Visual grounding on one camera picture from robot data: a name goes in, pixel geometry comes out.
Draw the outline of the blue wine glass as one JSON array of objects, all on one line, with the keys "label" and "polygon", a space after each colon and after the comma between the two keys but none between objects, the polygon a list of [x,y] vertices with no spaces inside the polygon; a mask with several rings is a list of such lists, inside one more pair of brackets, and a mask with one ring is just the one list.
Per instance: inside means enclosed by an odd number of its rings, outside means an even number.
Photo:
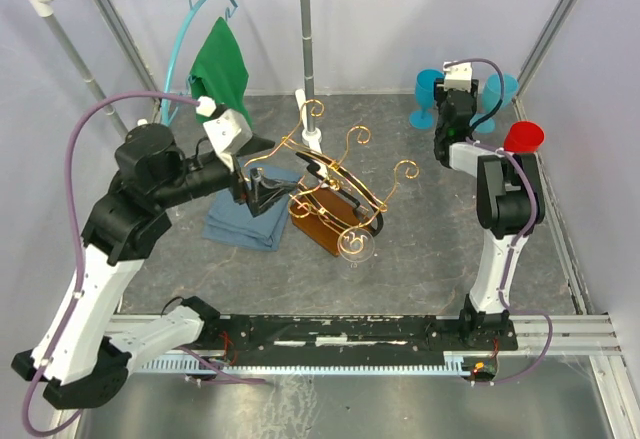
[{"label": "blue wine glass", "polygon": [[434,105],[435,82],[443,79],[444,74],[435,69],[424,69],[416,76],[414,97],[418,109],[409,115],[409,123],[419,130],[427,130],[434,124],[432,114],[429,112]]},{"label": "blue wine glass", "polygon": [[[504,97],[502,103],[500,105],[501,109],[506,108],[512,101],[515,94],[519,89],[519,82],[515,76],[510,74],[504,74]],[[480,120],[486,114],[488,114],[498,103],[500,100],[500,80],[497,74],[492,74],[488,77],[484,84],[484,88],[480,97],[480,109],[471,119],[470,124],[473,125],[475,122]],[[475,133],[478,134],[489,134],[495,130],[496,124],[493,117],[487,119],[480,125],[475,128]]]}]

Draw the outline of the clear wine glass front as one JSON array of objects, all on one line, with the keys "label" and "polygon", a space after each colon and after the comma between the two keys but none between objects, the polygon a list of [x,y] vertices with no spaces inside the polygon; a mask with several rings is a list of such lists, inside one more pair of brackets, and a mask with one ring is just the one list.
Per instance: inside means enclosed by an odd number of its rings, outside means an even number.
[{"label": "clear wine glass front", "polygon": [[337,240],[338,265],[341,278],[356,277],[371,265],[376,252],[372,233],[360,227],[351,227],[342,232]]}]

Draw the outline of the clear wine glass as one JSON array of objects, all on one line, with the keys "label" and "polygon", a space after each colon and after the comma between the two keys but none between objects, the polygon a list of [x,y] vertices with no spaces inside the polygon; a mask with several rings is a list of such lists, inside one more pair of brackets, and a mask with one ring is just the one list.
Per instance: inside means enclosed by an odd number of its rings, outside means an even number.
[{"label": "clear wine glass", "polygon": [[174,206],[174,207],[168,208],[166,210],[166,213],[167,213],[167,215],[168,215],[168,217],[169,217],[169,219],[171,220],[172,223],[179,222],[185,216],[185,209],[181,205]]},{"label": "clear wine glass", "polygon": [[338,265],[341,278],[356,277],[371,265],[376,252],[372,233],[360,227],[351,227],[342,232],[337,240]]}]

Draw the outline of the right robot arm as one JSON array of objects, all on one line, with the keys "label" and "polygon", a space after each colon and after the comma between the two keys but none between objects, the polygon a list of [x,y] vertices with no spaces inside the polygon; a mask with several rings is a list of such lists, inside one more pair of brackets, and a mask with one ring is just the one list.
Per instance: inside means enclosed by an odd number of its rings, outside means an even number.
[{"label": "right robot arm", "polygon": [[472,138],[475,80],[454,89],[437,79],[434,100],[434,156],[441,165],[476,180],[476,215],[484,230],[476,280],[459,318],[442,325],[466,348],[478,350],[512,331],[508,300],[517,261],[545,215],[540,172],[534,154],[510,153]]}]

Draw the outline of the blue wine glass front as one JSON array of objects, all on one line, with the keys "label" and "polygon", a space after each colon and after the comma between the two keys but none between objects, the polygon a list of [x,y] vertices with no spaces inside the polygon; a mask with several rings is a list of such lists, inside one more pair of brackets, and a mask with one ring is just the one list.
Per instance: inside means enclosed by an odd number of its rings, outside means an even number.
[{"label": "blue wine glass front", "polygon": [[427,130],[434,124],[432,114],[429,112],[434,105],[435,82],[443,79],[444,74],[435,69],[424,69],[416,76],[414,97],[418,109],[409,115],[409,123],[419,130]]}]

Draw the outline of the red wine glass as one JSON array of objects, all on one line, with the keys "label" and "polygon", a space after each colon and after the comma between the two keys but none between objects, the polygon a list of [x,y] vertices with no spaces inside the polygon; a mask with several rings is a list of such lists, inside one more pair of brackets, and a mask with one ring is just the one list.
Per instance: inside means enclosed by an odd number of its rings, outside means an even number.
[{"label": "red wine glass", "polygon": [[503,148],[514,153],[535,153],[545,140],[544,130],[531,121],[518,121],[509,129]]}]

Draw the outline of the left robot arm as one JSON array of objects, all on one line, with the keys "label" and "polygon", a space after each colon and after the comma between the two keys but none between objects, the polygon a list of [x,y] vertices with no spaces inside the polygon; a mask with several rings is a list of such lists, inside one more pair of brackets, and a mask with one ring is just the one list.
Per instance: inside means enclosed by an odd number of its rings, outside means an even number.
[{"label": "left robot arm", "polygon": [[205,125],[212,152],[186,156],[171,129],[144,124],[132,129],[116,149],[117,172],[83,227],[76,271],[41,342],[16,354],[12,369],[57,410],[94,409],[109,402],[140,366],[180,346],[215,346],[220,312],[189,297],[172,312],[128,333],[109,335],[124,290],[170,229],[168,209],[229,190],[252,212],[274,202],[277,182],[260,185],[244,176],[241,158],[269,151],[272,140],[223,119]]}]

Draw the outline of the blue wine glass back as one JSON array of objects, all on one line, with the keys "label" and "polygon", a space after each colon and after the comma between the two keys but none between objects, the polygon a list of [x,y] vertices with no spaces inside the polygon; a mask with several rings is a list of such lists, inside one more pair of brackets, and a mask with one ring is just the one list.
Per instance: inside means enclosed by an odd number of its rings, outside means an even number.
[{"label": "blue wine glass back", "polygon": [[[502,103],[500,105],[501,109],[506,108],[512,101],[515,94],[519,89],[519,82],[515,76],[510,74],[504,74],[504,97]],[[497,74],[492,74],[488,77],[484,84],[484,88],[480,97],[480,109],[471,119],[470,124],[473,125],[475,122],[480,120],[486,114],[488,114],[498,103],[500,100],[500,80]],[[478,134],[489,134],[495,130],[496,124],[493,117],[487,119],[480,125],[475,128],[475,133]]]}]

